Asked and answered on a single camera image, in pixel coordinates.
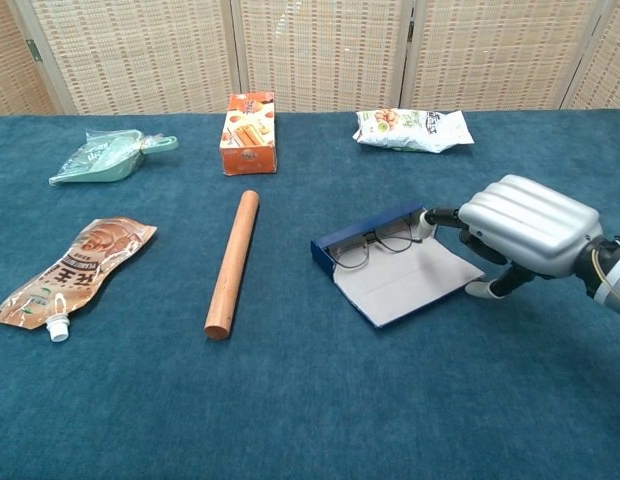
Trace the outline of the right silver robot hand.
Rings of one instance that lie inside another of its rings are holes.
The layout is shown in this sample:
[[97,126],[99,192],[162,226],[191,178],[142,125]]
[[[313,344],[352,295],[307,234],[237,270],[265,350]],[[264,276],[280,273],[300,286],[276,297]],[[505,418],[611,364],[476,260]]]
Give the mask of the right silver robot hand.
[[509,264],[490,281],[473,281],[465,291],[501,299],[536,277],[573,274],[593,278],[585,252],[604,240],[594,208],[528,178],[508,174],[458,208],[424,210],[416,236],[425,239],[437,226],[460,230],[460,240],[483,258]]

